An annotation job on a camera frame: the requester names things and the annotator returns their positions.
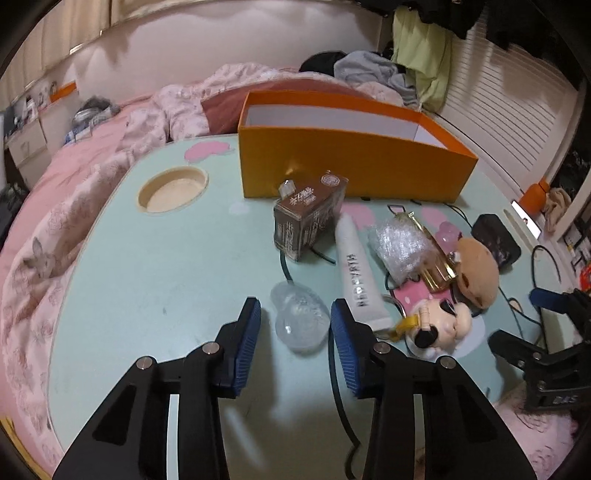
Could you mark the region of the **brown round plush keychain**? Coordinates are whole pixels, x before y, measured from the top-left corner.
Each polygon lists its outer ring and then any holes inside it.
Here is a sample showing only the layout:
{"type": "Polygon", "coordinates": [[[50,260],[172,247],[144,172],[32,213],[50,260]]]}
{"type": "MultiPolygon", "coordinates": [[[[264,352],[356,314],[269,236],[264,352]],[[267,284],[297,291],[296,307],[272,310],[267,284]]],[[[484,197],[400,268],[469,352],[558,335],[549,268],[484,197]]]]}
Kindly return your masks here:
{"type": "Polygon", "coordinates": [[[489,249],[476,239],[462,237],[457,244],[454,297],[478,310],[491,307],[498,295],[499,268],[489,249]]]}

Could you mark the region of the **cartoon boy figurine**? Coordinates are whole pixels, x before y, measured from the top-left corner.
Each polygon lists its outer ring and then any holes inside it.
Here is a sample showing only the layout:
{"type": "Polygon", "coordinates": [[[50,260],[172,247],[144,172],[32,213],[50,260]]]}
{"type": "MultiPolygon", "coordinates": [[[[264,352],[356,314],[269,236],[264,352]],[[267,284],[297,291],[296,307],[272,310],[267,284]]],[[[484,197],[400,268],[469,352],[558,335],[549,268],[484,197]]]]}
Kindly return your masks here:
{"type": "Polygon", "coordinates": [[[452,355],[472,330],[472,314],[464,303],[448,299],[420,302],[388,333],[393,342],[404,340],[412,355],[434,361],[452,355]]]}

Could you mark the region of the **black zip pouch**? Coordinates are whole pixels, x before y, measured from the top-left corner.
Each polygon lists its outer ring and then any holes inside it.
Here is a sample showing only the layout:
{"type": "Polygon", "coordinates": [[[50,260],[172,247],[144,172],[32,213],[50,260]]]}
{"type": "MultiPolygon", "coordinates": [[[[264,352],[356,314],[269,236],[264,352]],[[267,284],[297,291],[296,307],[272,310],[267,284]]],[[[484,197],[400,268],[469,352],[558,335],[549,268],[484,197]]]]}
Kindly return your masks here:
{"type": "Polygon", "coordinates": [[[500,271],[512,266],[522,254],[520,246],[496,214],[481,214],[471,233],[488,248],[500,271]]]}

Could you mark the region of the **amber perfume bottle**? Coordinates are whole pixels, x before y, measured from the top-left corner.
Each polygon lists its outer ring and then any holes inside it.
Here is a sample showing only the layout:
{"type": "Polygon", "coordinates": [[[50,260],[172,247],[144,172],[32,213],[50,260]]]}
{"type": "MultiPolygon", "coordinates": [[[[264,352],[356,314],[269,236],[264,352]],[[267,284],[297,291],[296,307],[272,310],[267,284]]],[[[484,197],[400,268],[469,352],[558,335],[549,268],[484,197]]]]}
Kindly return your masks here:
{"type": "Polygon", "coordinates": [[[420,276],[431,293],[441,293],[457,279],[456,264],[452,257],[443,251],[430,231],[421,224],[414,212],[407,212],[406,216],[435,249],[431,259],[421,268],[420,276]]]}

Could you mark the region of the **clear crinkled plastic bag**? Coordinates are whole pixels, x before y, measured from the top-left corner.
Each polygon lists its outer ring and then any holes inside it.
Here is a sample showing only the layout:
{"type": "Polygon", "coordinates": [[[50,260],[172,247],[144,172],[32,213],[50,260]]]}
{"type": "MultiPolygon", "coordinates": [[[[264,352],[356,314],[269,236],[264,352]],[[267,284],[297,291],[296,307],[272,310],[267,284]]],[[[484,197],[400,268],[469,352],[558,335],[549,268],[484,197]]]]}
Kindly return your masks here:
{"type": "Polygon", "coordinates": [[[420,274],[435,253],[431,242],[405,214],[397,214],[369,230],[370,248],[400,286],[420,274]]]}

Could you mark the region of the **clear plastic shell case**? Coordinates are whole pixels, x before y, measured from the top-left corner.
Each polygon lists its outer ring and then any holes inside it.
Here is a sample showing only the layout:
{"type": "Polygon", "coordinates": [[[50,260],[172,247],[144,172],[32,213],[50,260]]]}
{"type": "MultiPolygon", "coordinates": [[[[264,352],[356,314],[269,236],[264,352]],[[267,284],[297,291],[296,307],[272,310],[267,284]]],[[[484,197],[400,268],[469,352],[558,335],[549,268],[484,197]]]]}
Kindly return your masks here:
{"type": "Polygon", "coordinates": [[[329,309],[313,290],[296,282],[280,282],[270,292],[276,308],[276,335],[291,351],[318,350],[329,333],[329,309]]]}

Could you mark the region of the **white cosmetic tube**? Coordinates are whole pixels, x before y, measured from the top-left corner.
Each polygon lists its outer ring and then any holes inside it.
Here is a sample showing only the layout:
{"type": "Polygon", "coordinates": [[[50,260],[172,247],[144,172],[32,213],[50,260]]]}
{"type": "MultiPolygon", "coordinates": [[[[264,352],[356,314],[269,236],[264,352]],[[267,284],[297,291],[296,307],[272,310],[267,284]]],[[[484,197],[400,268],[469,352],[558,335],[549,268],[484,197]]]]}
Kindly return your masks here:
{"type": "Polygon", "coordinates": [[[385,306],[358,229],[349,214],[341,213],[335,223],[335,246],[341,270],[342,295],[353,319],[368,325],[374,332],[393,328],[394,320],[385,306]]]}

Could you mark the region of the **brown drink carton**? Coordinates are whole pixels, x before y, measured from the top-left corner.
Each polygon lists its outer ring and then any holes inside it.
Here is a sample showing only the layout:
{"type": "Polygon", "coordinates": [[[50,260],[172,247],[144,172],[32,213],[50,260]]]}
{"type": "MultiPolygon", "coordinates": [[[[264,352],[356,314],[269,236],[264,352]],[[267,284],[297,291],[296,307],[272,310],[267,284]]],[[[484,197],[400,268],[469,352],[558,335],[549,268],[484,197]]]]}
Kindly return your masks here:
{"type": "Polygon", "coordinates": [[[349,180],[327,171],[317,179],[280,185],[280,200],[273,206],[273,241],[294,261],[335,225],[349,180]]]}

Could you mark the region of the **pink heart-shaped case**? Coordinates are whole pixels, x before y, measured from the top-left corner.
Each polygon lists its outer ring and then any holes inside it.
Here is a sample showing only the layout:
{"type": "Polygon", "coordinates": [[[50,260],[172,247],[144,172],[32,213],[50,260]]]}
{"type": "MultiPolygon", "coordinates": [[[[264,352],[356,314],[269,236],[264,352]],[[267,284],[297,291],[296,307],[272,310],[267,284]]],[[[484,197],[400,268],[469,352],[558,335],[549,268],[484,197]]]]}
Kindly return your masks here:
{"type": "Polygon", "coordinates": [[[449,221],[442,222],[435,234],[435,239],[438,245],[446,255],[457,250],[458,242],[461,238],[461,230],[449,221]]]}

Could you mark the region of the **smartphone with lit screen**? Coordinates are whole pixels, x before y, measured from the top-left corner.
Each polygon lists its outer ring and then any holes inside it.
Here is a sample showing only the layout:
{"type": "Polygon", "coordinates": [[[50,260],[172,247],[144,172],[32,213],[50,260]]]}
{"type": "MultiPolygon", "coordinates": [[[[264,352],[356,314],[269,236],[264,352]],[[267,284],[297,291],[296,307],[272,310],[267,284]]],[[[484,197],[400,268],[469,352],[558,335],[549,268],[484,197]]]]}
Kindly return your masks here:
{"type": "Polygon", "coordinates": [[[513,200],[511,202],[511,206],[517,214],[518,218],[520,219],[521,223],[527,228],[531,235],[536,240],[538,240],[542,234],[542,230],[537,225],[537,223],[530,217],[530,215],[521,207],[521,205],[517,201],[513,200]]]}

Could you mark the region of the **orange bottle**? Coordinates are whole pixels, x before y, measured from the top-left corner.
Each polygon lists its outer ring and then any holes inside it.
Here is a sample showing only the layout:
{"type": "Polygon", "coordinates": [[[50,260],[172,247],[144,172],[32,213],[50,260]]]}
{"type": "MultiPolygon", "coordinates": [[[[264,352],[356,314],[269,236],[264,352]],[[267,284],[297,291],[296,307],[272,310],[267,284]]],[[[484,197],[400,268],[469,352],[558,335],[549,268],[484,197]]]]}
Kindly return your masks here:
{"type": "Polygon", "coordinates": [[[546,196],[550,190],[547,181],[542,178],[539,182],[532,184],[518,203],[521,208],[532,218],[540,214],[546,204],[546,196]]]}

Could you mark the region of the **orange cardboard box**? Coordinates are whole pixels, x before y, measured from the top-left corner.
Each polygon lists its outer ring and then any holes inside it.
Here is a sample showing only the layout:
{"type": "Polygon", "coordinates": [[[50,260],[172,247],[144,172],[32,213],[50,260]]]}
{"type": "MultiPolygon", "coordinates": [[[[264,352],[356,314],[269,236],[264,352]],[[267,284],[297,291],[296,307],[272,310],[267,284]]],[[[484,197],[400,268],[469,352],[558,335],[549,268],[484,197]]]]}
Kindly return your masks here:
{"type": "Polygon", "coordinates": [[[351,197],[454,202],[477,156],[427,115],[343,94],[252,91],[238,123],[242,192],[272,198],[285,180],[327,172],[351,197]]]}

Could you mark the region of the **green hanging cloth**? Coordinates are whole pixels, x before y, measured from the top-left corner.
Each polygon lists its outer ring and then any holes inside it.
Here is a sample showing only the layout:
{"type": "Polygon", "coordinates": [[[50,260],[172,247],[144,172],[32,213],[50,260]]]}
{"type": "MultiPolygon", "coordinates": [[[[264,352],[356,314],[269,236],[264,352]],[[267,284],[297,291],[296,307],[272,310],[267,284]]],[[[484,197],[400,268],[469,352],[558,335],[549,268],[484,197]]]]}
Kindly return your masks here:
{"type": "Polygon", "coordinates": [[[423,109],[445,104],[452,67],[453,34],[420,20],[417,11],[400,6],[394,12],[393,62],[406,68],[423,109]]]}

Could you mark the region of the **white bedside cabinet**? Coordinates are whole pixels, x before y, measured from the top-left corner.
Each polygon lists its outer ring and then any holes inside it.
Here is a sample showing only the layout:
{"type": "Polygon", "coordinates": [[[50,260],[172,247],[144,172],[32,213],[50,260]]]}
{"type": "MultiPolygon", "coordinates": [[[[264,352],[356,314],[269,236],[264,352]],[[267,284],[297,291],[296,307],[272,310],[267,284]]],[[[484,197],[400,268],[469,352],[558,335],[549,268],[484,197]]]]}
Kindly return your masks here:
{"type": "Polygon", "coordinates": [[[8,140],[8,150],[26,186],[32,189],[55,153],[51,115],[42,113],[14,133],[8,140]]]}

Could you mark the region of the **grey clothes pile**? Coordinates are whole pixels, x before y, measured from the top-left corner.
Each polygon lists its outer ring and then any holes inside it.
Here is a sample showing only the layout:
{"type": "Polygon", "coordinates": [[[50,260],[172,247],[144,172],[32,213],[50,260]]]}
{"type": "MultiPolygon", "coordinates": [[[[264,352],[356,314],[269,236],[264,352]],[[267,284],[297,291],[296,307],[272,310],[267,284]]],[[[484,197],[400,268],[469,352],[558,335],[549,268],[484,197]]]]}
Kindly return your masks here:
{"type": "Polygon", "coordinates": [[[407,74],[391,60],[370,51],[353,51],[335,62],[335,79],[377,101],[417,110],[418,94],[407,74]]]}

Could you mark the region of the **pink floral duvet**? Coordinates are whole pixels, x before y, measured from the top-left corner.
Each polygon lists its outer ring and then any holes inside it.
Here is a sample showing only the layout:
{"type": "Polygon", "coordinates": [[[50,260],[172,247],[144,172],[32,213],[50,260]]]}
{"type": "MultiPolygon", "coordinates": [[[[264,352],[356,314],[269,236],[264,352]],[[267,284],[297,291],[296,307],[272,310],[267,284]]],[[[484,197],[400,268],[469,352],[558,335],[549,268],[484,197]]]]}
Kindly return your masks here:
{"type": "Polygon", "coordinates": [[[1,251],[1,424],[39,479],[63,451],[47,400],[50,351],[78,253],[127,171],[170,141],[232,133],[252,90],[327,91],[401,105],[375,80],[336,80],[257,63],[226,64],[125,107],[88,138],[62,147],[27,196],[1,251]]]}

